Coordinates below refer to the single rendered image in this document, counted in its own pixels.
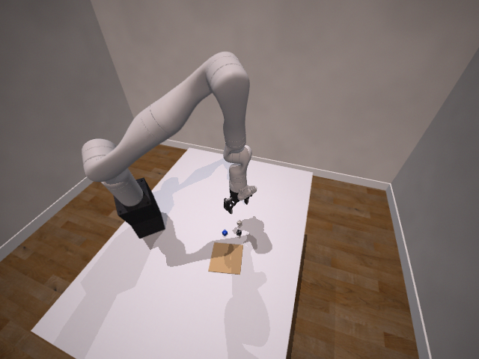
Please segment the tan flat mat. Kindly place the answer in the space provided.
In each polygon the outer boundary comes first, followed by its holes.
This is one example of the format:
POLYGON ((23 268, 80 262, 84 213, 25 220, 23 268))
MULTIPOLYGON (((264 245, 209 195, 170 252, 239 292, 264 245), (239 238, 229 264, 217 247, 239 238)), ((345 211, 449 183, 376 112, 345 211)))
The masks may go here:
POLYGON ((208 271, 240 274, 243 245, 214 242, 208 271))

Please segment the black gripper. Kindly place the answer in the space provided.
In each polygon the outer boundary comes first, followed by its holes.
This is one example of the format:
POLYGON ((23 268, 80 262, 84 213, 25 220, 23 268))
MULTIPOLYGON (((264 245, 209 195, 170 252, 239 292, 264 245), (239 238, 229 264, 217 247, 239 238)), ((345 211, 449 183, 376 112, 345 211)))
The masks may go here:
MULTIPOLYGON (((236 192, 233 192, 230 190, 230 197, 227 199, 225 198, 224 199, 224 208, 230 213, 230 214, 233 214, 233 207, 239 202, 238 198, 237 198, 237 195, 239 193, 236 193, 236 192), (233 202, 234 203, 233 203, 233 202), (230 206, 231 205, 231 206, 230 206)), ((250 197, 250 196, 249 196, 250 197)), ((248 204, 248 199, 249 197, 247 197, 245 200, 244 200, 244 203, 247 205, 248 204)))

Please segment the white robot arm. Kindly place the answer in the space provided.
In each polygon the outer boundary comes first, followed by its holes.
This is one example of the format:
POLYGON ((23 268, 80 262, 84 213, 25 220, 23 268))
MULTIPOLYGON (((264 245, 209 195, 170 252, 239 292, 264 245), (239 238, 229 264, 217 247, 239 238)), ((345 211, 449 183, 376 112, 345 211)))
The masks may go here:
POLYGON ((93 139, 82 147, 85 174, 101 182, 123 205, 134 206, 143 191, 129 166, 145 153, 178 133, 200 101, 212 92, 224 115, 225 148, 229 188, 245 200, 257 191, 247 185, 246 173, 252 151, 246 143, 245 113, 250 81, 239 59, 220 52, 205 61, 186 80, 141 111, 131 122, 119 145, 93 139), (211 89, 211 90, 210 90, 211 89))

